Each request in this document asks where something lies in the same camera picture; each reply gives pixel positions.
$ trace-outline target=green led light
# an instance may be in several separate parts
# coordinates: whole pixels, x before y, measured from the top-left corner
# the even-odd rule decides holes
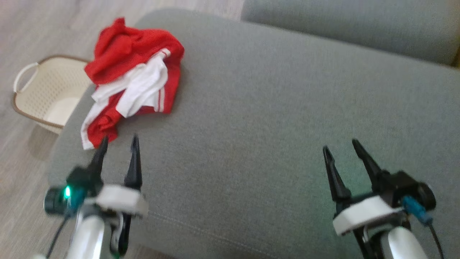
[[[70,197],[70,187],[66,186],[64,190],[64,198],[68,199]]]

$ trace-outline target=wire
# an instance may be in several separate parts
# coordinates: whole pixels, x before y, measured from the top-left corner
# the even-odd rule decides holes
[[[434,231],[433,225],[429,224],[428,225],[431,230],[431,234],[433,235],[434,242],[436,242],[437,249],[439,251],[439,255],[441,256],[441,259],[444,259],[444,254],[443,254],[443,249],[441,248],[441,244],[439,243],[439,239],[437,238],[436,232]]]
[[[64,228],[65,224],[67,221],[70,219],[70,216],[65,216],[64,220],[62,221],[61,225],[59,226],[58,230],[54,234],[53,241],[51,242],[50,249],[48,250],[48,253],[46,254],[46,258],[50,258],[51,253],[53,252],[53,248],[56,245],[56,242],[58,241],[59,234],[61,233],[62,229]]]

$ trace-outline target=white plastic basket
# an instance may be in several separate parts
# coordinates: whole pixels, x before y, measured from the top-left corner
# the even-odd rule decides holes
[[[91,83],[86,64],[73,57],[51,56],[25,66],[14,80],[14,110],[59,134]],[[18,89],[21,77],[33,68],[35,73]]]

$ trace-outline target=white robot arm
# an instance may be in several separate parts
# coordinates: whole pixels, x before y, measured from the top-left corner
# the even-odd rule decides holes
[[[355,197],[344,185],[328,147],[323,148],[332,200],[336,203],[333,226],[337,235],[353,232],[365,259],[428,259],[410,231],[408,217],[415,215],[424,226],[430,227],[443,259],[433,218],[426,213],[436,207],[431,189],[404,171],[390,174],[380,169],[358,140],[352,143],[372,184],[371,193]],[[378,232],[369,236],[370,230]]]
[[[128,248],[132,217],[146,217],[148,202],[141,194],[142,172],[139,140],[134,136],[131,162],[123,185],[104,185],[102,162],[107,151],[104,138],[86,168],[75,167],[67,177],[66,186],[51,187],[44,201],[48,214],[64,216],[46,256],[47,259],[63,226],[76,217],[75,230],[67,251],[67,259],[113,259],[125,255]]]

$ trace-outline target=gray fabric upholstery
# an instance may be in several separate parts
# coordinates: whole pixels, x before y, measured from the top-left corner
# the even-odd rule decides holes
[[[242,20],[450,65],[460,0],[246,0]]]
[[[126,119],[103,179],[122,182],[140,138],[149,216],[131,241],[177,258],[359,258],[337,237],[322,157],[328,144],[353,193],[370,190],[356,137],[380,165],[435,190],[447,258],[458,253],[460,73],[392,54],[179,10],[141,19],[185,47],[173,112]],[[50,182],[93,152],[79,130],[89,89],[56,143]],[[427,230],[414,230],[436,257]]]

